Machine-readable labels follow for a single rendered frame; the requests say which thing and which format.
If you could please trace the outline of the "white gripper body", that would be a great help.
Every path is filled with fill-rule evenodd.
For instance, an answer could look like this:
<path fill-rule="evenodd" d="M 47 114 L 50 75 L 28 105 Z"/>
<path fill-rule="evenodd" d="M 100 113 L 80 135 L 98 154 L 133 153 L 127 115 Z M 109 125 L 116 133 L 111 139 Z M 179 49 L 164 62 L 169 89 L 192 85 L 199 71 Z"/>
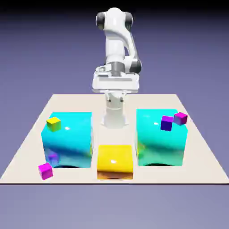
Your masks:
<path fill-rule="evenodd" d="M 94 91 L 124 91 L 135 93 L 139 90 L 139 75 L 136 73 L 120 73 L 121 76 L 112 76 L 111 72 L 95 72 L 92 88 Z"/>

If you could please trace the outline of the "small purple cube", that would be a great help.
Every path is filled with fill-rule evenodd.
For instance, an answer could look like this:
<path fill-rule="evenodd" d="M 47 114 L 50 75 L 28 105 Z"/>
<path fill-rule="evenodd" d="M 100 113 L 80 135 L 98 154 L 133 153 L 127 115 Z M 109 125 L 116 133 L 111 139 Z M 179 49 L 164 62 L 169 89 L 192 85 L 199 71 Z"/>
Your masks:
<path fill-rule="evenodd" d="M 174 118 L 170 117 L 170 116 L 162 116 L 162 118 L 161 118 L 161 130 L 171 131 L 173 119 Z"/>

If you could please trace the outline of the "small magenta cube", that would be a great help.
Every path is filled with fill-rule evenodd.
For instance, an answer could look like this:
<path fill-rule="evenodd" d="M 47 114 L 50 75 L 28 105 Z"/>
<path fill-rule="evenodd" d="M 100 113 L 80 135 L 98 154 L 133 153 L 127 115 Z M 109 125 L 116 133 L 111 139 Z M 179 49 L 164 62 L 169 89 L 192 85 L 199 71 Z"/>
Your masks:
<path fill-rule="evenodd" d="M 184 125 L 187 123 L 188 115 L 183 112 L 174 114 L 173 122 L 177 125 Z"/>
<path fill-rule="evenodd" d="M 45 164 L 39 165 L 38 170 L 42 180 L 46 180 L 53 176 L 52 166 L 47 162 Z"/>

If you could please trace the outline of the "small yellow cube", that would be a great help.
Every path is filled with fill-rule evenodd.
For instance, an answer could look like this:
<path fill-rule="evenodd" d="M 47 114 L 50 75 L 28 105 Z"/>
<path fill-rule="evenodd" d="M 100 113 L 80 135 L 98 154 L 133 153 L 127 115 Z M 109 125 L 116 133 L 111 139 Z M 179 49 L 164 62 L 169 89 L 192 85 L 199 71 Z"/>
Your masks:
<path fill-rule="evenodd" d="M 51 132 L 56 132 L 61 129 L 61 120 L 57 117 L 47 119 L 47 127 Z"/>

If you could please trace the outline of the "large cyan box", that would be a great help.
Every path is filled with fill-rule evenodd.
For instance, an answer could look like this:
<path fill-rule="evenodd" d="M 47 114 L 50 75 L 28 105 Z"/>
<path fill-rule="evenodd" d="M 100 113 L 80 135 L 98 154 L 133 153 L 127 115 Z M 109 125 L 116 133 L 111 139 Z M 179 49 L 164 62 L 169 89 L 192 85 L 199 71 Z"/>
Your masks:
<path fill-rule="evenodd" d="M 174 117 L 176 113 L 176 109 L 136 110 L 136 155 L 139 166 L 182 166 L 188 133 L 186 125 L 171 122 L 171 131 L 161 129 L 162 117 Z"/>
<path fill-rule="evenodd" d="M 52 112 L 60 119 L 60 129 L 46 125 L 42 144 L 46 161 L 53 168 L 90 168 L 93 152 L 92 112 Z"/>

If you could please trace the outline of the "large yellow box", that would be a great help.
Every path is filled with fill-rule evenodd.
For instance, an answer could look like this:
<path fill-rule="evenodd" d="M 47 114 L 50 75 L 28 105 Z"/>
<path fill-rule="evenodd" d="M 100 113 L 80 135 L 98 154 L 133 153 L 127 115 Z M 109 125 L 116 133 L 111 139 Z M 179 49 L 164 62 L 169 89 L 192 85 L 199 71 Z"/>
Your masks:
<path fill-rule="evenodd" d="M 131 145 L 99 145 L 98 179 L 133 179 Z"/>

